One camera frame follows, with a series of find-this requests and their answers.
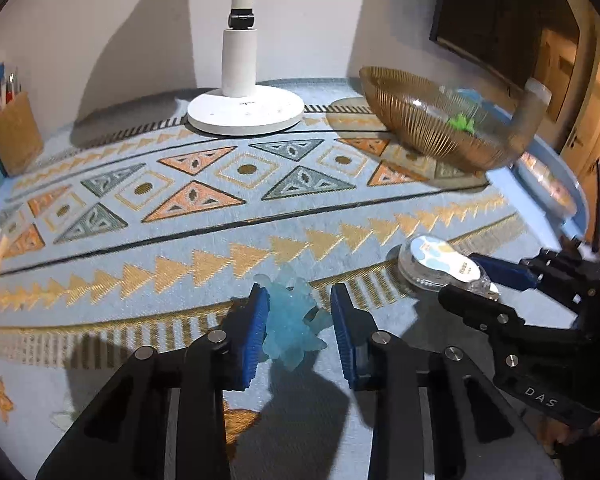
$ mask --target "brown pen holder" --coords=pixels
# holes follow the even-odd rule
[[[21,92],[0,112],[0,160],[9,176],[17,176],[24,173],[43,148],[29,97]]]

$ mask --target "amber fruit bowl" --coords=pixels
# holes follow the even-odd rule
[[[516,132],[479,104],[415,74],[366,66],[360,79],[370,108],[405,147],[467,173],[510,166],[533,139],[534,132]],[[473,120],[473,133],[448,124],[459,114]]]

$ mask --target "translucent blue object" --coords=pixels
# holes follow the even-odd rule
[[[294,370],[305,352],[327,348],[327,343],[316,335],[332,325],[331,315],[321,308],[311,321],[305,321],[307,313],[316,306],[312,288],[305,280],[289,266],[283,266],[274,282],[264,274],[257,274],[255,281],[269,293],[267,336],[262,344],[267,356],[280,359],[285,368]]]

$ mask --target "television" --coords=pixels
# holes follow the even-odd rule
[[[438,0],[430,39],[495,74],[516,95],[529,77],[552,92],[557,121],[580,29],[567,0]]]

